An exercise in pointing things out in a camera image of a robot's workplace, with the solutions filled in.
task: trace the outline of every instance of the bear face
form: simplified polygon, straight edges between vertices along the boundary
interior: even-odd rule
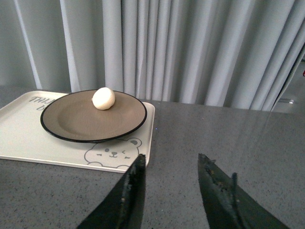
[[[114,139],[95,144],[85,153],[84,158],[92,166],[129,167],[140,154],[141,145],[142,141],[138,138]]]

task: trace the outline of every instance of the speckled countertop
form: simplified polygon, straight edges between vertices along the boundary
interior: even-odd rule
[[[0,87],[0,107],[31,89]],[[143,229],[209,228],[198,153],[290,228],[305,225],[305,117],[150,101]],[[122,174],[0,160],[0,228],[75,228]]]

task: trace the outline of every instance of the plate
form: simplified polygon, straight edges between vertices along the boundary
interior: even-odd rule
[[[63,140],[98,143],[128,135],[145,122],[147,110],[137,98],[114,91],[114,105],[101,111],[92,103],[95,92],[81,91],[55,100],[41,114],[42,127]]]

